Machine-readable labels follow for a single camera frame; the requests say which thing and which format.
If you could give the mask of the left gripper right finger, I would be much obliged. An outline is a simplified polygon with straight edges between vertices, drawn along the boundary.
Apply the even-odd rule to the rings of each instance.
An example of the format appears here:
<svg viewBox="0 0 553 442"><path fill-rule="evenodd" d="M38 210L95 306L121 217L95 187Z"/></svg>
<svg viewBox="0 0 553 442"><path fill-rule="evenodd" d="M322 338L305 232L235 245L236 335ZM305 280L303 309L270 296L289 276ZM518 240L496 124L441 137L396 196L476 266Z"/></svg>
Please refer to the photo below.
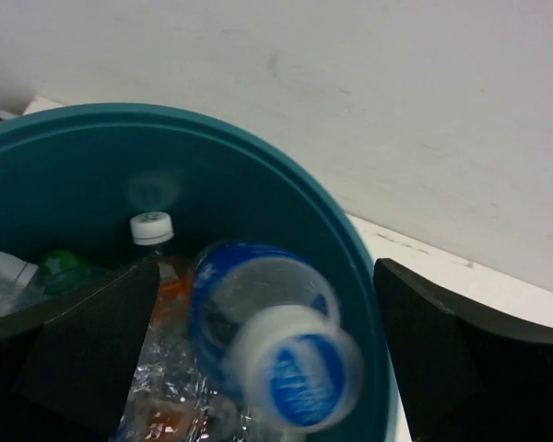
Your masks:
<svg viewBox="0 0 553 442"><path fill-rule="evenodd" d="M553 441L553 328L391 259L373 285L415 441Z"/></svg>

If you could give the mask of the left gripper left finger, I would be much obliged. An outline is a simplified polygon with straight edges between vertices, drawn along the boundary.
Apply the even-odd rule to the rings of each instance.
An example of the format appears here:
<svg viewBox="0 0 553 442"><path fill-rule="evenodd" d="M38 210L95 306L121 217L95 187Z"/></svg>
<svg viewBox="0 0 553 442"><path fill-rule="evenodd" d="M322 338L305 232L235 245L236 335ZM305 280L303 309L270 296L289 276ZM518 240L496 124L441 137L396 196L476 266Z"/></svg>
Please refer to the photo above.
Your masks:
<svg viewBox="0 0 553 442"><path fill-rule="evenodd" d="M0 441L113 436L158 289L144 259L0 318Z"/></svg>

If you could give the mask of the orange bottle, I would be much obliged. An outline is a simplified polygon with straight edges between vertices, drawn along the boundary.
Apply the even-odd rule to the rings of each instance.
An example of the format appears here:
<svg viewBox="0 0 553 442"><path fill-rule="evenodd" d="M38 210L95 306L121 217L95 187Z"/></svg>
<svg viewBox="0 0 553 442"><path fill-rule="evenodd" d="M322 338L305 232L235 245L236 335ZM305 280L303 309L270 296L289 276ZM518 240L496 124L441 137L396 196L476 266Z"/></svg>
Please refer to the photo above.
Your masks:
<svg viewBox="0 0 553 442"><path fill-rule="evenodd" d="M195 401L144 401L135 412L134 441L185 441L197 415Z"/></svg>
<svg viewBox="0 0 553 442"><path fill-rule="evenodd" d="M159 290L150 324L184 336L187 331L191 290L191 262L174 243L171 216L165 212L146 212L130 221L133 243L139 257L152 258L159 267Z"/></svg>

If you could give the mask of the green plastic bottle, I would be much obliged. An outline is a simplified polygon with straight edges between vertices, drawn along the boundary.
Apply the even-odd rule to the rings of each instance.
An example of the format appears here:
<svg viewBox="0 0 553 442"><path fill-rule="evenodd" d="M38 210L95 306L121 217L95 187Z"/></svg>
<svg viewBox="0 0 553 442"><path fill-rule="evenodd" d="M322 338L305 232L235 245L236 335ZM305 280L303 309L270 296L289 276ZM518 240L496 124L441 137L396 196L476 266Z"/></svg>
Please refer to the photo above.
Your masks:
<svg viewBox="0 0 553 442"><path fill-rule="evenodd" d="M38 262L42 292L57 297L77 290L111 273L116 266L95 262L68 250L52 250Z"/></svg>

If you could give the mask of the clear crushed bottle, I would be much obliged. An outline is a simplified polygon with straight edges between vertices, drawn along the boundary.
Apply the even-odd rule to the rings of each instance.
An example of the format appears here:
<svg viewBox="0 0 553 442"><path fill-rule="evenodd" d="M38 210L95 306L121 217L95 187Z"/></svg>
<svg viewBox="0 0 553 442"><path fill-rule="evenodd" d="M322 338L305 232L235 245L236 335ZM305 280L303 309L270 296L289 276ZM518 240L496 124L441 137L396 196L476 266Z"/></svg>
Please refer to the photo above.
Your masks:
<svg viewBox="0 0 553 442"><path fill-rule="evenodd" d="M253 409L218 392L197 368L186 335L154 330L149 324L112 441L134 441L135 412L147 400L195 401L198 415L185 441L303 441L305 436L262 421Z"/></svg>

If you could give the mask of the blue label bottle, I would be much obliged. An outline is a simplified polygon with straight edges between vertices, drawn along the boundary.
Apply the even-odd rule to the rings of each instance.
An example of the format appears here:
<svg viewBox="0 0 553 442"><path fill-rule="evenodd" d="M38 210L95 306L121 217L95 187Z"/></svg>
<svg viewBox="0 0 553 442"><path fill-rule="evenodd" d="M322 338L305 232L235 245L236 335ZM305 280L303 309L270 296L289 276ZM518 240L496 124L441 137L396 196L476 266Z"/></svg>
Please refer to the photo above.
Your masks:
<svg viewBox="0 0 553 442"><path fill-rule="evenodd" d="M363 358L327 279L279 247L221 241L194 260L189 336L200 369L259 417L297 433L343 421Z"/></svg>

